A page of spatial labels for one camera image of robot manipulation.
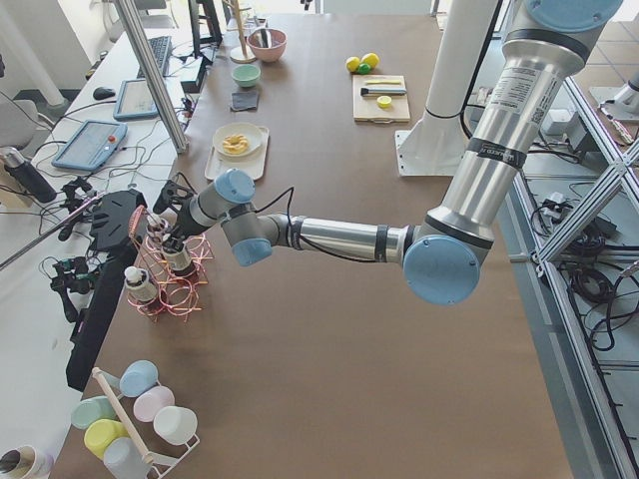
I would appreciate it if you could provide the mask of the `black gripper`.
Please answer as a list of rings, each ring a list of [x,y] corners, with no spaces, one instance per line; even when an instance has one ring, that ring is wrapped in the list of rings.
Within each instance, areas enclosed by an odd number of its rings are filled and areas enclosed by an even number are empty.
[[[161,215],[170,210],[175,214],[175,220],[170,227],[170,235],[177,239],[186,239],[198,233],[198,224],[190,212],[190,204],[195,191],[184,187],[172,180],[167,180],[153,206],[153,213]]]

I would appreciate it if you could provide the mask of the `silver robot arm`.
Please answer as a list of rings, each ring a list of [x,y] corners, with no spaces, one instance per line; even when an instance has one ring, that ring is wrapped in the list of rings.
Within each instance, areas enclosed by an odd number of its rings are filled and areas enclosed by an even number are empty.
[[[436,130],[462,113],[490,20],[492,1],[457,1],[446,29],[416,16],[311,15],[288,19],[285,62],[268,72],[265,117],[276,142],[274,177],[308,189],[313,210],[362,200],[356,221],[272,214],[254,206],[255,185],[238,169],[181,197],[172,233],[220,226],[239,264],[276,246],[314,249],[357,262],[394,262],[415,295],[461,302],[475,290],[491,229],[563,81],[582,70],[615,1],[524,1],[503,44],[505,64],[469,139]],[[401,144],[368,126],[351,105],[354,79],[339,61],[356,46],[382,57],[410,91],[426,86],[423,117]]]

